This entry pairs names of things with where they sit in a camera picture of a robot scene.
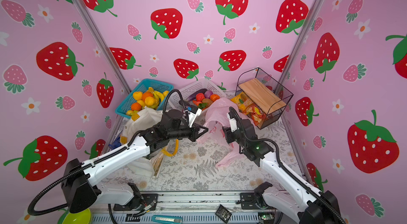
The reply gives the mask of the pink plastic grocery bag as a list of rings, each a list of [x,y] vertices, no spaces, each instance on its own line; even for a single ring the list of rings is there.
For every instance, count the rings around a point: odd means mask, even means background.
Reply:
[[[230,152],[220,160],[215,167],[226,168],[229,167],[234,161],[242,159],[244,156],[239,153],[239,145],[236,142],[227,143],[226,133],[223,127],[230,128],[230,121],[228,117],[229,108],[233,107],[238,110],[237,105],[228,98],[220,98],[216,100],[205,113],[204,127],[208,128],[203,136],[197,142],[204,144],[208,140],[214,141],[218,146],[226,147]]]

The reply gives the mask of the orange carrot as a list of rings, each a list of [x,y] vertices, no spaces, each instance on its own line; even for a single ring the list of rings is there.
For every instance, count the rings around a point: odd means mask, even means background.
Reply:
[[[203,103],[203,102],[199,102],[199,101],[192,101],[193,104],[195,104],[199,109],[206,109],[208,106],[208,103]]]

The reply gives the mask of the white canvas tote bag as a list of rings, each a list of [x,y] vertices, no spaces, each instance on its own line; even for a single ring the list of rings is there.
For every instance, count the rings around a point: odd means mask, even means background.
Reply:
[[[160,172],[164,158],[173,157],[178,153],[179,140],[173,144],[174,150],[169,149],[168,142],[164,143],[164,146],[152,150],[144,139],[148,129],[157,125],[161,121],[162,115],[162,111],[147,108],[133,115],[124,126],[120,136],[121,143],[126,140],[131,148],[142,147],[141,150],[135,150],[138,158],[126,164],[126,168],[134,174],[156,177]]]

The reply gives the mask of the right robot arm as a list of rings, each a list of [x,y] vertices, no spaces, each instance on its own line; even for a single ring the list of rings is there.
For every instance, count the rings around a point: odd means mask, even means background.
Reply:
[[[271,185],[260,193],[267,206],[276,208],[298,224],[343,224],[337,198],[330,192],[322,192],[287,167],[280,159],[277,143],[260,139],[254,125],[242,119],[231,107],[228,113],[229,127],[223,127],[227,142],[236,142],[239,153],[271,174],[287,194],[280,194]]]

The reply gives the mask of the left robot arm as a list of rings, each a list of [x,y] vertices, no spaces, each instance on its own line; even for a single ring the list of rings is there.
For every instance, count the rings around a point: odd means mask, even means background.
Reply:
[[[195,142],[208,128],[195,123],[201,109],[188,107],[185,111],[171,109],[163,112],[161,121],[146,130],[137,131],[128,143],[94,159],[68,163],[65,175],[42,190],[29,204],[28,214],[40,216],[63,208],[70,213],[82,212],[94,204],[127,205],[137,190],[133,185],[124,188],[103,188],[100,182],[116,170],[164,147],[170,140],[189,139]],[[57,185],[63,190],[66,203],[46,210],[36,210],[39,200]]]

